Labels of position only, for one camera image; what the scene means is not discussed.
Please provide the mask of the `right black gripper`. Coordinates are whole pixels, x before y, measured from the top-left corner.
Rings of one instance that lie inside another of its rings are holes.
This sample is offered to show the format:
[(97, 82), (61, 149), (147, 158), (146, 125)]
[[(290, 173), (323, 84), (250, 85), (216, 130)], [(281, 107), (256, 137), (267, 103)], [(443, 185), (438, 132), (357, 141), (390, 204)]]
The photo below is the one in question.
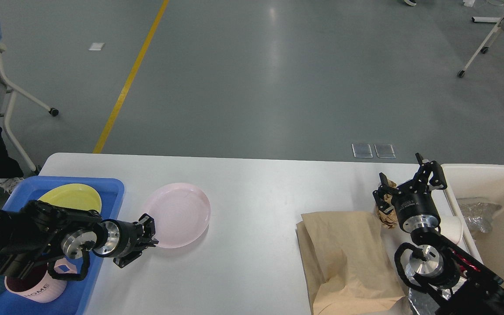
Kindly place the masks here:
[(403, 184), (403, 191), (396, 189), (397, 184), (384, 173), (379, 173), (380, 184), (373, 191), (376, 209), (382, 214), (395, 210), (399, 227), (406, 233), (440, 226), (441, 218), (431, 192), (448, 187), (444, 170), (437, 161), (425, 159), (419, 152), (415, 156), (419, 168), (412, 179)]

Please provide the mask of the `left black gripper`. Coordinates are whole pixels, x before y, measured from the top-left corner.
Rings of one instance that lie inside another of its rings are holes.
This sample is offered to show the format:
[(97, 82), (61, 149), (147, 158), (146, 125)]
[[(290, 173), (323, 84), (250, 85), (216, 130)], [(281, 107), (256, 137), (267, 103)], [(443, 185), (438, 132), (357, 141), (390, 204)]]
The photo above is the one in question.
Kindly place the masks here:
[(144, 213), (138, 221), (126, 222), (107, 219), (98, 223), (98, 242), (94, 253), (102, 258), (114, 258), (113, 262), (124, 268), (138, 259), (144, 249), (156, 247), (159, 241), (154, 218)]

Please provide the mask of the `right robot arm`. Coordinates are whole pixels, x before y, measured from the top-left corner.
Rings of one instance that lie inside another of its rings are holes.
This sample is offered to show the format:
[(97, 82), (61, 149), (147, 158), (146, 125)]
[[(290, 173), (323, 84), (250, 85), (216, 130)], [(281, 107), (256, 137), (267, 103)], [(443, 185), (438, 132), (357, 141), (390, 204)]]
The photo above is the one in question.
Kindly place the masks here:
[(504, 315), (504, 280), (440, 232), (441, 218), (432, 191), (447, 188), (441, 165), (416, 153), (412, 179), (392, 187), (380, 173), (373, 191), (382, 214), (395, 213), (411, 242), (394, 254), (401, 281), (437, 303), (437, 315)]

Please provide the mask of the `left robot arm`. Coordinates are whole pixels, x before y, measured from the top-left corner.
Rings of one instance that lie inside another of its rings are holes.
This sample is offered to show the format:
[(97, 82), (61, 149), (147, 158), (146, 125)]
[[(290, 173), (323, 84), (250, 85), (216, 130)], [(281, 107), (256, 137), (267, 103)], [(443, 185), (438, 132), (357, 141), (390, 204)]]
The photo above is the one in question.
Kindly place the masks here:
[(82, 281), (91, 255), (123, 268), (156, 247), (154, 218), (104, 219), (102, 200), (86, 184), (65, 184), (29, 200), (17, 212), (0, 210), (0, 275), (24, 280), (41, 267), (56, 280)]

